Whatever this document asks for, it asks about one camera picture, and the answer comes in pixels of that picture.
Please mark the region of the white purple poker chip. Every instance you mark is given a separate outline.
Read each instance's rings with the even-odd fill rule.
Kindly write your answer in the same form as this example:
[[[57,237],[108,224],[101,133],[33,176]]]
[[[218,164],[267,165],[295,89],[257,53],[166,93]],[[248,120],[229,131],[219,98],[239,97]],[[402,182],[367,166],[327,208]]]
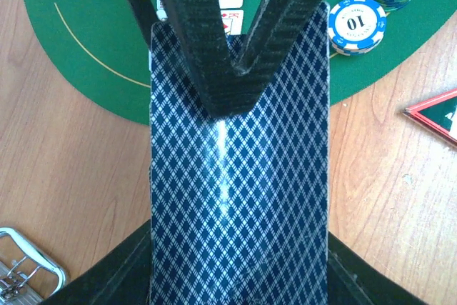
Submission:
[[[366,54],[378,46],[386,31],[386,12],[374,0],[342,0],[329,14],[331,47],[345,56]]]

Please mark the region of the king of diamonds card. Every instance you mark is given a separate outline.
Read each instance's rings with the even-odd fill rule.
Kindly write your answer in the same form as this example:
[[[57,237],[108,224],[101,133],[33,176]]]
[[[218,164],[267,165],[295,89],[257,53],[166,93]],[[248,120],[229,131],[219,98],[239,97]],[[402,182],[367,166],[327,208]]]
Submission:
[[[156,15],[160,21],[168,19],[162,0],[156,0]],[[221,19],[226,35],[241,35],[243,10],[221,10]]]

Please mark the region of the red black triangular all-in marker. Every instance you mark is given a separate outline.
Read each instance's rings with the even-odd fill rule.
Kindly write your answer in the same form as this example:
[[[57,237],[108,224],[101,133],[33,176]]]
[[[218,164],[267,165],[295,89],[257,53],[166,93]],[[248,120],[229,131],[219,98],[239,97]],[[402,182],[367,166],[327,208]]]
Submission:
[[[456,146],[456,89],[410,106],[403,113],[433,134]]]

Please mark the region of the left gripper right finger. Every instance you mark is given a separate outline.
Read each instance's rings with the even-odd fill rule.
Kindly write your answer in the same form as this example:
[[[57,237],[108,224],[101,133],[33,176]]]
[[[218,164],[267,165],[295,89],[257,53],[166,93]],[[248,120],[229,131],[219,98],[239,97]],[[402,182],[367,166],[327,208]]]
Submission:
[[[333,234],[328,235],[329,304],[423,304],[374,269]]]

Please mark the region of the blue playing card deck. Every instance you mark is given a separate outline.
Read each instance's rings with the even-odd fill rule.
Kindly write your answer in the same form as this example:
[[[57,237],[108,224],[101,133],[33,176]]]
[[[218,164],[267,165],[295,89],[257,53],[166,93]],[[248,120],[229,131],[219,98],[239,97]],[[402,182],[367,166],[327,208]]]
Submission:
[[[255,107],[209,117],[179,40],[153,27],[151,304],[326,304],[329,6]]]

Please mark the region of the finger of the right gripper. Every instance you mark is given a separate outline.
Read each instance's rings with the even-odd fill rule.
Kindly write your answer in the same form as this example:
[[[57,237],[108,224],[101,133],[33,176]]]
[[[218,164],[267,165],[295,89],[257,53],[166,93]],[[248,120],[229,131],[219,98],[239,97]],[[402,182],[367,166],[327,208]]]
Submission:
[[[163,0],[191,71],[192,82],[214,118],[246,113],[264,90],[264,80],[228,51],[219,0]]]
[[[261,0],[242,50],[233,62],[236,74],[271,76],[322,1]]]

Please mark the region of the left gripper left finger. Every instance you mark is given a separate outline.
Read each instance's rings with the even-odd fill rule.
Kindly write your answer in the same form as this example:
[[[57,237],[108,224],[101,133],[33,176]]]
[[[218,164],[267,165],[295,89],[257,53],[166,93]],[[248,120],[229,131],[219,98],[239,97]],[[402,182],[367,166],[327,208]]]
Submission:
[[[151,275],[151,222],[43,304],[148,304]]]

